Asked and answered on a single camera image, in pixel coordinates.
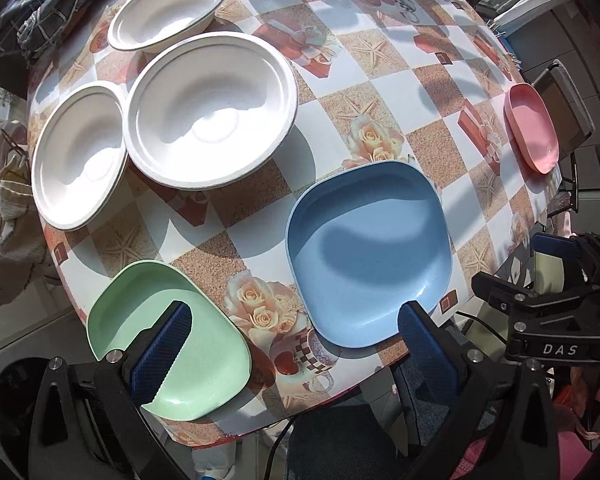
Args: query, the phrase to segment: cable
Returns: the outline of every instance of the cable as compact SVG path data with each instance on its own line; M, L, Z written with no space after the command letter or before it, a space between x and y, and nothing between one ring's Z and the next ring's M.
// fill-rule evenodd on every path
M286 432L289 430L289 428L295 421L296 418L292 416L289 419L289 422L286 424L286 426L282 429L282 431L280 431L280 434L278 435L276 441L273 443L271 451L269 451L269 458L267 459L267 468L264 470L264 478L262 480L269 480L269 476L271 475L271 467L273 466L273 457L275 457L276 455L276 449L278 448L280 442L282 442L282 439L285 437Z
M468 317L469 319L473 319L474 321L477 321L478 323L480 323L483 327L485 327L489 332L491 332L494 336L496 336L500 342L506 346L507 345L507 340L504 339L500 334L498 334L493 328L491 328L489 325L487 325L483 320L481 320L479 317L477 316L472 316L471 314L466 314L464 312L456 312L456 314L459 314L460 316L463 317Z

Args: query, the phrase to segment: chair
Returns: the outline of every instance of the chair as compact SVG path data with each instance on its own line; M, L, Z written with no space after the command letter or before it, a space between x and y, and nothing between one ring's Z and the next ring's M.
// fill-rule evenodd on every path
M578 212L578 168L575 150L595 131L595 126L587 107L573 83L569 72L559 60L554 60L533 82L533 86L542 96L560 146L560 161L567 156L571 162L571 178L562 179L571 184L569 203L547 215L551 218L565 211Z

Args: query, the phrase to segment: blue plastic plate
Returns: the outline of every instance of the blue plastic plate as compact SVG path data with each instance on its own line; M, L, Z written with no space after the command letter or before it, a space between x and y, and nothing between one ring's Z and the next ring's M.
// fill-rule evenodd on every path
M315 329L348 348L397 334L405 301L433 311L451 277L438 195L397 160L311 186L289 217L286 255Z

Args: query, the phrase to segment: blue gripper pad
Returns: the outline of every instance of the blue gripper pad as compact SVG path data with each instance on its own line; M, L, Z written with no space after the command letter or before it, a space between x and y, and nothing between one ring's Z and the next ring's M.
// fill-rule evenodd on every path
M168 371L191 332L191 309L180 302L131 370L129 396L136 406L154 400Z
M531 238L531 248L537 253L563 260L576 260L580 257L580 247L575 240L546 233L536 233Z
M415 308L419 308L427 316L428 322L416 313ZM430 329L439 330L417 303L414 307L405 303L400 308L398 330L411 357L416 361L418 370L437 402L452 406L460 393L458 371Z

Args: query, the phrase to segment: plaid cloth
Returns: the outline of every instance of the plaid cloth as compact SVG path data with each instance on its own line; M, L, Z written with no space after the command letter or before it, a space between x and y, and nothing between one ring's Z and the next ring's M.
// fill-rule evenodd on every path
M92 0L19 0L0 13L0 57L21 52L33 63L50 46L78 11Z

